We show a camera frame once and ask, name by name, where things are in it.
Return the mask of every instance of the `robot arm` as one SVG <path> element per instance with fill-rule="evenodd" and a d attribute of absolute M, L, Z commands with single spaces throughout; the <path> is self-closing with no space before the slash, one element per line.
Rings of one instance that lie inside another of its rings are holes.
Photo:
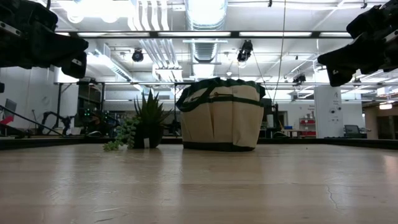
<path fill-rule="evenodd" d="M 58 17 L 37 2 L 0 1 L 0 67 L 62 67 L 62 72 L 83 78 L 88 42 L 56 34 Z"/>
<path fill-rule="evenodd" d="M 346 28 L 354 39 L 338 50 L 318 57 L 326 65 L 331 86 L 348 83 L 357 69 L 372 74 L 379 69 L 398 68 L 398 0 L 374 6 L 360 14 Z"/>

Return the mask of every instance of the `trailing plant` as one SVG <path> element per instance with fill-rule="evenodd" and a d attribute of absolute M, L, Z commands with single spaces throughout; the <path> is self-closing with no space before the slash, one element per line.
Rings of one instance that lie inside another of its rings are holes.
<path fill-rule="evenodd" d="M 158 126 L 161 125 L 164 119 L 171 114 L 172 110 L 165 112 L 163 110 L 163 103 L 159 104 L 159 93 L 154 97 L 152 91 L 149 92 L 148 100 L 145 99 L 142 93 L 142 106 L 139 106 L 138 98 L 134 100 L 134 108 L 137 112 L 137 117 L 140 118 L 140 123 L 144 126 Z"/>
<path fill-rule="evenodd" d="M 128 149 L 134 147 L 134 135 L 136 134 L 136 125 L 139 123 L 139 118 L 126 118 L 122 126 L 118 126 L 118 135 L 115 141 L 104 144 L 104 151 L 117 151 L 119 146 L 124 146 L 124 142 L 127 144 Z"/>

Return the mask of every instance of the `canvas tool bag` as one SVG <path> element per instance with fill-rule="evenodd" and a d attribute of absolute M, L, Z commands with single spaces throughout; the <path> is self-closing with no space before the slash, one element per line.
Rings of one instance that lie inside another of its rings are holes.
<path fill-rule="evenodd" d="M 184 89 L 181 111 L 184 148 L 251 151 L 256 147 L 264 108 L 264 87 L 243 80 L 212 78 Z"/>

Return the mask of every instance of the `ceiling duct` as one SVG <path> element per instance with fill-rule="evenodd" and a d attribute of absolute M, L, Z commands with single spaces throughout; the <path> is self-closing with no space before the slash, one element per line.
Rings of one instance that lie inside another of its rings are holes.
<path fill-rule="evenodd" d="M 185 0 L 188 29 L 199 31 L 223 30 L 226 21 L 227 6 L 228 0 Z M 196 62 L 211 63 L 216 57 L 218 44 L 192 43 L 191 46 L 192 58 L 194 58 Z M 214 65 L 204 66 L 194 65 L 194 74 L 201 77 L 212 75 Z"/>

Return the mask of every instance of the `wooden table surface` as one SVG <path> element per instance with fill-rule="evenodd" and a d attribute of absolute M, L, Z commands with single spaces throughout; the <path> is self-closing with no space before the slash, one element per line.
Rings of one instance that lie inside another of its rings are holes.
<path fill-rule="evenodd" d="M 398 151 L 0 151 L 0 223 L 397 223 Z"/>

